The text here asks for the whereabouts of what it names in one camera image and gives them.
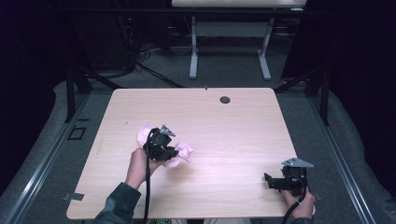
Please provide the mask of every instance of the round hole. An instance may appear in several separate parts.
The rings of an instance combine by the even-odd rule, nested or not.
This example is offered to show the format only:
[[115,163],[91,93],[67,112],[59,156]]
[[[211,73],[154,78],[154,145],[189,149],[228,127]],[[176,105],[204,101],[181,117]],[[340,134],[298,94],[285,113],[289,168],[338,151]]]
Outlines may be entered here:
[[223,103],[223,104],[228,104],[228,103],[230,103],[230,97],[228,97],[228,96],[221,96],[220,97],[220,101]]

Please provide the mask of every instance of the table surface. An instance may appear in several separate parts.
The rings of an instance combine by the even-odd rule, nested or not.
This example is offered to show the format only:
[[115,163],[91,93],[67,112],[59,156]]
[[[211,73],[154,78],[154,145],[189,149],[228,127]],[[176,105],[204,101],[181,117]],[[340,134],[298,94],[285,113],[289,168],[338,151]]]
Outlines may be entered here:
[[[219,98],[231,99],[223,104]],[[165,124],[194,149],[191,162],[160,167],[151,177],[150,218],[283,217],[281,193],[264,173],[282,177],[282,161],[296,157],[274,91],[265,88],[122,89],[113,92],[67,210],[94,218],[122,181],[137,131]],[[146,183],[134,217],[144,215]]]
[[172,0],[173,7],[303,7],[306,0]]

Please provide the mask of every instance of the human hand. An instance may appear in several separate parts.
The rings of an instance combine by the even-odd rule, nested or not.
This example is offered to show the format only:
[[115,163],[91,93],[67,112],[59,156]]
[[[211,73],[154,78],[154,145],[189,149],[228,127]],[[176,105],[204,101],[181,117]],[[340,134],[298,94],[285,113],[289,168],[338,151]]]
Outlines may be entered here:
[[[143,148],[137,148],[131,154],[131,160],[129,163],[128,173],[125,179],[125,184],[131,186],[134,189],[139,189],[140,185],[146,180],[146,164],[147,155]],[[150,175],[165,161],[149,161]]]
[[[291,207],[294,205],[300,198],[300,196],[294,197],[288,190],[281,190],[283,196],[285,196],[286,202],[288,206]],[[294,218],[298,217],[308,217],[312,218],[312,214],[314,213],[314,203],[315,197],[311,194],[309,188],[306,188],[306,194],[303,201],[293,210],[291,215]]]

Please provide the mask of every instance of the pink cloth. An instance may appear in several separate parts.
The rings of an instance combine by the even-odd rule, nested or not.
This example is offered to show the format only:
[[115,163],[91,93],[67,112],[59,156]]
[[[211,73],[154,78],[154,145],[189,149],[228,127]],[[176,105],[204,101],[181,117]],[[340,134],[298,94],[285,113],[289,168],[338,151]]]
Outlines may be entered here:
[[[148,135],[151,129],[155,128],[155,126],[146,124],[140,127],[139,131],[137,131],[137,142],[139,145],[142,147],[145,145],[146,141],[148,140]],[[175,150],[178,151],[177,155],[172,158],[171,160],[167,161],[163,167],[166,168],[172,168],[172,167],[177,167],[178,164],[180,163],[180,159],[183,159],[187,162],[191,161],[191,153],[194,151],[189,145],[187,145],[185,142],[178,142],[175,146]]]

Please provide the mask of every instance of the dark jacket sleeve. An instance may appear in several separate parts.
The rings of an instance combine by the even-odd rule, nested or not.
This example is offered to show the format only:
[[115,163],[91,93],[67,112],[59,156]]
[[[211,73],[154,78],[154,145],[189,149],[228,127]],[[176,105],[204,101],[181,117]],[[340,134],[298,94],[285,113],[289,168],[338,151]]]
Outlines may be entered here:
[[291,222],[291,224],[312,224],[312,223],[313,223],[312,219],[307,217],[299,217]]
[[120,183],[107,197],[105,208],[96,216],[95,224],[129,224],[140,192],[125,183]]

